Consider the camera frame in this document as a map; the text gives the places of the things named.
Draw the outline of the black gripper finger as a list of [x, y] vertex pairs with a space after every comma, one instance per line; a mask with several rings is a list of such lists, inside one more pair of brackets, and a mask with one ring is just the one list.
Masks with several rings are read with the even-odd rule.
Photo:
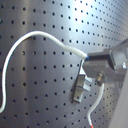
[[88, 57], [91, 61], [94, 60], [106, 60], [109, 64], [109, 66], [115, 70], [116, 69], [116, 64], [115, 60], [112, 54], [112, 49], [104, 49], [102, 52], [96, 52], [96, 53], [89, 53]]

